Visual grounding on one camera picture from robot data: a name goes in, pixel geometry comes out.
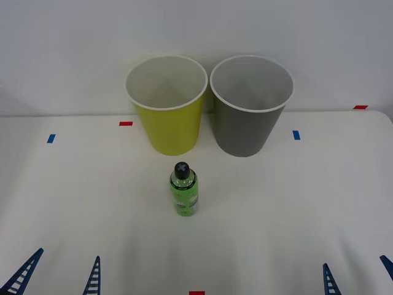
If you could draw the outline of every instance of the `white table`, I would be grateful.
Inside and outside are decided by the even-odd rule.
[[[200,179],[191,218],[169,198],[180,160]],[[284,113],[249,158],[224,153],[206,118],[178,157],[136,116],[0,118],[0,285],[43,247],[26,295],[82,294],[96,255],[107,295],[317,295],[325,262],[343,295],[392,294],[392,169],[375,111]]]

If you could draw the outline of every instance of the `black bottle cap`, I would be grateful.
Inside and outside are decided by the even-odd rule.
[[[179,162],[174,167],[174,174],[179,179],[187,179],[190,176],[190,167],[185,162]]]

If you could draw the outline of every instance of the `green bottle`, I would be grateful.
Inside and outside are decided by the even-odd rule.
[[[194,215],[198,204],[198,178],[195,172],[187,163],[179,162],[169,182],[177,213],[181,216]]]

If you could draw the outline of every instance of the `blue tape marker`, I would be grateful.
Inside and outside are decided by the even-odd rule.
[[[51,134],[49,135],[47,143],[53,143],[53,140],[55,139],[56,134]]]
[[[292,133],[294,134],[294,138],[295,140],[300,140],[300,135],[299,135],[299,131],[297,130],[293,130]]]

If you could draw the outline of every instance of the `cup rim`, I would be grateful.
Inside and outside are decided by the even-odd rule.
[[[245,108],[241,108],[241,107],[239,107],[239,106],[235,106],[234,104],[231,104],[231,103],[227,102],[225,99],[223,99],[223,98],[216,92],[216,90],[215,90],[215,88],[214,88],[214,85],[213,85],[213,76],[214,76],[214,73],[215,73],[216,69],[218,69],[223,63],[227,62],[228,60],[234,60],[234,59],[236,59],[236,58],[244,58],[244,57],[254,57],[254,58],[261,58],[261,59],[263,59],[263,60],[268,60],[268,61],[270,61],[270,62],[272,62],[272,63],[275,63],[276,65],[282,67],[282,68],[288,73],[289,77],[290,77],[291,80],[292,80],[292,92],[291,92],[291,94],[289,95],[289,97],[286,99],[285,102],[281,103],[281,104],[278,105],[278,106],[275,106],[275,107],[273,107],[273,108],[270,108],[270,109],[245,109]],[[295,91],[294,77],[293,77],[293,75],[290,73],[290,71],[288,71],[288,69],[287,69],[285,66],[283,66],[283,65],[280,64],[280,63],[278,63],[276,60],[274,60],[274,59],[272,59],[272,58],[263,57],[263,56],[261,56],[261,55],[249,55],[249,54],[235,55],[234,57],[229,57],[229,58],[226,58],[226,59],[222,60],[221,62],[219,62],[219,63],[214,67],[214,69],[212,70],[212,72],[211,72],[211,74],[210,74],[210,87],[211,87],[211,90],[213,91],[214,95],[215,95],[221,102],[225,103],[227,106],[230,106],[231,108],[234,108],[234,109],[237,109],[237,110],[243,111],[243,112],[256,112],[256,113],[272,112],[272,111],[275,111],[275,110],[277,110],[277,109],[283,108],[283,107],[287,104],[287,102],[289,101],[289,99],[293,96],[294,91]]]
[[[151,61],[151,60],[155,60],[155,59],[158,59],[158,58],[165,58],[165,57],[183,58],[183,59],[185,59],[185,60],[189,60],[189,61],[192,61],[193,63],[195,63],[195,64],[202,70],[202,72],[203,72],[203,74],[204,74],[204,87],[203,87],[202,91],[201,91],[195,98],[193,98],[192,100],[190,100],[190,101],[188,101],[188,102],[186,102],[186,103],[184,103],[184,104],[181,104],[181,105],[179,105],[179,106],[173,106],[173,107],[171,107],[171,108],[153,108],[153,107],[151,107],[151,106],[145,106],[144,104],[139,103],[138,101],[136,101],[136,100],[128,93],[128,91],[127,91],[127,80],[128,80],[128,76],[131,74],[132,71],[134,71],[137,67],[143,65],[144,63],[147,63],[148,61]],[[150,109],[151,111],[173,111],[173,110],[175,110],[175,109],[182,109],[182,108],[184,108],[184,107],[186,107],[186,106],[188,106],[188,105],[190,105],[190,104],[196,102],[196,101],[202,96],[202,94],[204,94],[204,92],[206,91],[206,89],[207,89],[207,87],[208,87],[208,83],[209,83],[208,74],[207,74],[206,70],[204,69],[204,67],[202,67],[202,65],[201,65],[199,62],[197,62],[196,60],[193,60],[192,58],[185,57],[184,55],[178,55],[178,54],[169,54],[169,55],[168,55],[168,54],[166,54],[166,55],[157,55],[157,56],[155,56],[155,57],[148,58],[148,59],[146,59],[146,60],[144,60],[144,61],[138,63],[136,66],[132,67],[132,68],[127,72],[127,75],[126,75],[126,78],[125,78],[125,84],[124,84],[124,88],[123,88],[123,89],[125,90],[125,93],[126,93],[126,95],[128,96],[128,98],[131,100],[131,102],[134,103],[134,104],[136,104],[137,106],[140,106],[141,108]]]

